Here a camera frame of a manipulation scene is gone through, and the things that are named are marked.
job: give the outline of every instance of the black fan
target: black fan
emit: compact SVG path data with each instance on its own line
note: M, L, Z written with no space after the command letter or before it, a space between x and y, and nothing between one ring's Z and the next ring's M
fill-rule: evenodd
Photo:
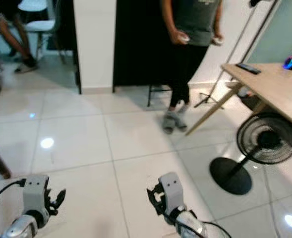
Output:
M240 163L216 158L210 164L210 173L222 189L243 195L252 188L251 177L243 167L248 160L277 164L292 156L292 124L275 113L251 116L238 129L237 144L246 157Z

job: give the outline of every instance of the black shoe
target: black shoe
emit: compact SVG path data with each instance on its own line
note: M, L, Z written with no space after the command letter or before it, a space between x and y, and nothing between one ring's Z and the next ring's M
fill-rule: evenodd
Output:
M29 58L23 60L23 63L15 70L15 73L26 73L36 70L37 68L37 62L32 55L29 55Z
M10 53L8 54L9 57L14 57L16 55L17 51L15 49L11 49Z

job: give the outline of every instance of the black pants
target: black pants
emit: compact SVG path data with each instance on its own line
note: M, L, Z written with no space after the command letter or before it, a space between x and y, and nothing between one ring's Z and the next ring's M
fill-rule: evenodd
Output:
M170 107L175 107L179 100L184 103L190 101L188 82L200 66L208 47L193 45L172 46L172 81L169 86L172 88Z

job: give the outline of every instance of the gray t-shirt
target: gray t-shirt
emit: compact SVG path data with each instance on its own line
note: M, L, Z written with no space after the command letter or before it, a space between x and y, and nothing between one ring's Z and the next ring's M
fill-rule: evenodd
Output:
M189 37L190 45L208 46L213 36L216 10L221 0L179 0L175 26Z

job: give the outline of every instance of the white chair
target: white chair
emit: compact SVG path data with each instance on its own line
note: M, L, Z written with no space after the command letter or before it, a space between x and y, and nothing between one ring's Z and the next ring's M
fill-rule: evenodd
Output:
M26 12L37 12L47 9L47 0L22 0L18 8Z
M61 22L61 5L62 0L57 0L55 8L55 17L53 19L45 21L32 21L25 25L25 29L27 32L38 34L36 60L38 60L39 50L41 50L42 45L44 43L43 34L49 34L52 35L53 37L54 43L56 45L62 63L65 63L64 56L61 54L61 47L58 44L56 36L56 32L59 29Z

